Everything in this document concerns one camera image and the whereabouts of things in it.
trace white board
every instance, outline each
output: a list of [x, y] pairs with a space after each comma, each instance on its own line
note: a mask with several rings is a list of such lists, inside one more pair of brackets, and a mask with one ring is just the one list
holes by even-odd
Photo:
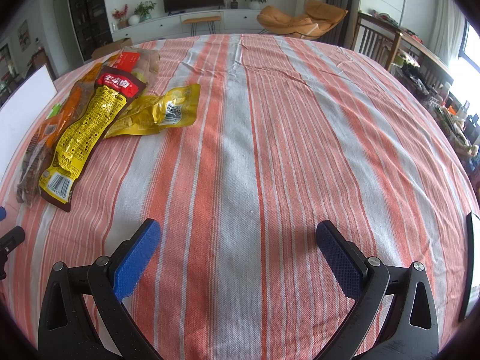
[[45, 64], [22, 83], [0, 108], [0, 180], [30, 126], [56, 93]]

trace striped tablecloth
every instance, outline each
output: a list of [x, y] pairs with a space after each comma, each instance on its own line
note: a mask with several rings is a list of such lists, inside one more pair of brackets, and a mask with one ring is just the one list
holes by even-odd
[[[313, 358], [352, 306], [315, 245], [328, 218], [366, 256], [425, 264], [445, 344], [464, 287], [465, 217], [479, 208], [446, 138], [395, 79], [354, 52], [270, 35], [142, 47], [160, 52], [154, 92], [201, 84], [193, 126], [102, 142], [69, 214], [16, 202], [29, 136], [0, 187], [0, 234], [26, 232], [1, 291], [32, 341], [52, 264], [91, 264], [154, 218], [161, 245], [125, 304], [164, 358]], [[58, 79], [53, 101], [90, 65]]]

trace metal screw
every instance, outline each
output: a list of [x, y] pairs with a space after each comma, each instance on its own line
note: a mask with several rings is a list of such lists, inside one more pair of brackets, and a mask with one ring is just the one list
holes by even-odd
[[417, 271], [423, 271], [425, 269], [425, 267], [423, 266], [423, 264], [421, 262], [414, 262], [413, 263], [413, 267], [417, 270]]
[[106, 266], [109, 263], [109, 258], [107, 256], [100, 256], [97, 258], [98, 266]]
[[61, 271], [63, 269], [63, 262], [59, 261], [53, 264], [54, 271]]
[[370, 264], [371, 266], [380, 266], [381, 261], [378, 257], [369, 257], [368, 264]]

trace black cabinet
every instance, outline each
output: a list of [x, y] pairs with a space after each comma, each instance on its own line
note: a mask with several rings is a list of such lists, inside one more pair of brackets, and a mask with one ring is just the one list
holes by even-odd
[[71, 19], [84, 61], [98, 47], [112, 43], [105, 0], [68, 0]]

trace cardboard box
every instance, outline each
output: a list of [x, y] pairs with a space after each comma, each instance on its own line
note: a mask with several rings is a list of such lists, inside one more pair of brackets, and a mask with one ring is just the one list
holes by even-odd
[[106, 44], [105, 46], [95, 49], [92, 53], [92, 59], [97, 59], [108, 54], [123, 49], [125, 46], [132, 46], [131, 38], [119, 39], [116, 42]]

